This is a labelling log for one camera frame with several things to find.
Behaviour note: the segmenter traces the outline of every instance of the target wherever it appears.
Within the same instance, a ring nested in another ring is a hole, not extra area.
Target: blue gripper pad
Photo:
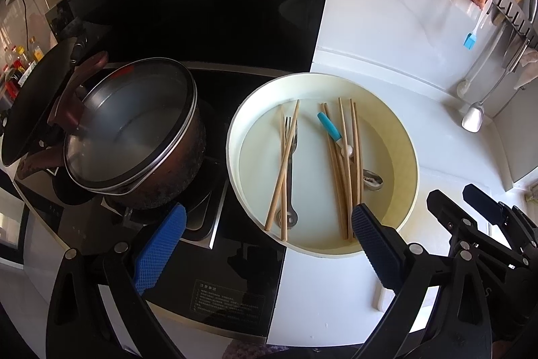
[[[379,281],[397,294],[403,284],[404,240],[394,229],[381,225],[365,205],[353,209],[351,225]]]
[[[157,283],[187,226],[187,211],[176,204],[134,263],[134,287],[142,295]]]

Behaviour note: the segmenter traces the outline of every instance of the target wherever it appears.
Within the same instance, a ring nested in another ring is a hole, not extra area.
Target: brown pot
[[[18,177],[65,166],[89,191],[127,207],[158,207],[190,184],[203,161],[196,85],[178,62],[147,59],[114,71],[81,102],[76,88],[107,60],[102,52],[76,68],[48,120],[67,133],[63,146],[21,161]]]

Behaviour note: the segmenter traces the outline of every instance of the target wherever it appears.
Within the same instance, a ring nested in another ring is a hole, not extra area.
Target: white bowl
[[[293,155],[292,204],[298,223],[288,232],[289,248],[317,257],[342,257],[361,251],[343,240],[327,135],[317,119],[320,104],[341,126],[338,97],[352,144],[349,99],[357,103],[364,167],[380,175],[377,192],[364,191],[364,202],[383,225],[399,230],[411,213],[419,187],[415,149],[400,120],[374,94],[346,79],[323,73],[280,77],[254,91],[233,117],[227,139],[231,184],[248,216],[264,229],[280,167],[280,121],[301,100],[298,144]],[[268,233],[280,242],[280,228]]]

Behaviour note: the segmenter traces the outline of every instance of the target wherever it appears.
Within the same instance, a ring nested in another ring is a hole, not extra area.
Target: spoon
[[[327,133],[329,133],[329,136],[332,137],[336,144],[340,147],[340,152],[342,153],[342,156],[345,153],[348,153],[349,157],[353,156],[353,147],[351,145],[344,145],[344,142],[342,141],[342,135],[335,127],[335,125],[331,122],[331,120],[326,116],[326,114],[320,112],[317,114],[317,118],[321,122],[321,125],[323,125],[323,127],[326,129]],[[364,184],[364,187],[368,190],[376,191],[380,190],[383,187],[383,179],[375,172],[368,171],[368,169],[364,169],[362,171],[362,175],[362,182]]]

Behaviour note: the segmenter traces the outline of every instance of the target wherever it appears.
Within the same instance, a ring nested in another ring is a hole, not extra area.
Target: power cord
[[[30,53],[30,43],[28,40],[28,18],[26,17],[26,2],[23,1],[24,5],[24,24],[26,25],[26,50]]]

